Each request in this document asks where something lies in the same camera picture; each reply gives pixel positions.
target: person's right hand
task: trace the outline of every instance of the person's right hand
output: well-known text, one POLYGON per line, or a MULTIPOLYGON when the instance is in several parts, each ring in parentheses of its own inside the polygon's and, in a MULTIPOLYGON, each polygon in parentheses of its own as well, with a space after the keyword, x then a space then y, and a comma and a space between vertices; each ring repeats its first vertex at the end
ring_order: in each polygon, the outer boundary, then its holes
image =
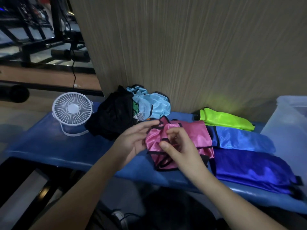
POLYGON ((180 152, 166 141, 161 141, 160 147, 176 162, 182 173, 197 186, 204 174, 209 172, 197 148, 182 127, 170 128, 166 133, 170 142, 176 141, 179 144, 180 152))

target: white care label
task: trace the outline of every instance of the white care label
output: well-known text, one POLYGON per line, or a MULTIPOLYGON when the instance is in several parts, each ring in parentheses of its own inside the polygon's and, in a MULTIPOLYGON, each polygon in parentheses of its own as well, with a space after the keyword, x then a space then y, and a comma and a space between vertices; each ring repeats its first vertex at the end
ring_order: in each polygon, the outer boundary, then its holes
POLYGON ((135 119, 137 119, 138 121, 144 121, 144 113, 143 112, 139 112, 134 116, 135 119))

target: fan grille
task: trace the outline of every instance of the fan grille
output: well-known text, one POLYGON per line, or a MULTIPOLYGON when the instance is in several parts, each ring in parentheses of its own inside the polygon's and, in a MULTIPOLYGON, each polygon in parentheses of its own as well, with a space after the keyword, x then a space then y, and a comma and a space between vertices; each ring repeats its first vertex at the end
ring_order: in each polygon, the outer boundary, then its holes
POLYGON ((90 118, 92 105, 91 101, 83 94, 69 92, 54 101, 52 111, 61 123, 75 126, 90 118))

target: wooden panel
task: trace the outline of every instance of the wooden panel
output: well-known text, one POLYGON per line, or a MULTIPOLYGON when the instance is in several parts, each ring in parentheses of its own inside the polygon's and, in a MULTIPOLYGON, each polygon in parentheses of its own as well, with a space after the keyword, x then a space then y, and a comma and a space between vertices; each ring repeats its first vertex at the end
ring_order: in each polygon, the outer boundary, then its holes
MULTIPOLYGON (((74 75, 46 69, 16 68, 0 66, 0 80, 36 83, 43 85, 59 85, 73 87, 74 75)), ((75 88, 101 90, 99 81, 94 74, 75 73, 75 88)))
POLYGON ((142 84, 172 110, 266 121, 307 95, 306 0, 71 0, 102 91, 142 84))

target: fingernail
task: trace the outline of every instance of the fingernail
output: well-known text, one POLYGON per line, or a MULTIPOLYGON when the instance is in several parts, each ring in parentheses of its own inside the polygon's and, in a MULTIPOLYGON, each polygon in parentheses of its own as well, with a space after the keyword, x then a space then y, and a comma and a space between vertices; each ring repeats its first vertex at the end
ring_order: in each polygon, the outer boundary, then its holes
POLYGON ((166 147, 167 147, 167 143, 161 141, 161 142, 160 142, 160 147, 161 147, 161 148, 166 148, 166 147))

